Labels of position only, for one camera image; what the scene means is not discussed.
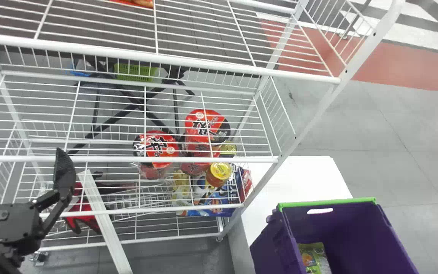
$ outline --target green basket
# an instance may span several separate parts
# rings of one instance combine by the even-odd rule
[[[153,78],[150,76],[154,76],[156,70],[157,70],[156,67],[146,67],[146,66],[137,66],[137,65],[130,65],[128,69],[128,64],[119,64],[119,66],[118,64],[114,64],[114,72],[118,73],[119,71],[119,74],[117,76],[118,80],[151,82],[153,81]]]

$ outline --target green crate rim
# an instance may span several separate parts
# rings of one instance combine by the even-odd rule
[[[337,205],[337,204],[367,203],[367,202],[376,204],[376,198],[363,197],[363,198],[337,199],[337,200],[325,200],[325,201],[278,203],[276,208],[278,208],[280,212],[283,212],[283,209],[287,207],[306,207],[306,206],[322,206],[322,205]]]

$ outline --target noodle cup lid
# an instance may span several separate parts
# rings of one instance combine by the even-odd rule
[[[171,135],[160,130],[150,130],[146,132],[146,140],[144,134],[136,137],[133,143],[133,155],[144,156],[146,148],[147,157],[178,157],[179,147],[176,140]],[[148,167],[165,168],[171,163],[168,162],[152,162],[144,163]]]
[[[196,109],[187,115],[186,134],[188,139],[193,139],[196,142],[219,145],[226,141],[231,135],[231,126],[224,116],[217,111],[210,109]]]

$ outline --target crate handle hole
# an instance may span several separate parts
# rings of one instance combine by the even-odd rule
[[[330,207],[330,208],[313,208],[311,210],[309,210],[307,212],[307,214],[324,214],[324,213],[329,213],[329,212],[333,212],[334,208]]]

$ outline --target yellow can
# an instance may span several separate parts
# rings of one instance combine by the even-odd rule
[[[212,163],[207,169],[205,179],[214,187],[221,187],[231,176],[232,168],[228,163]]]

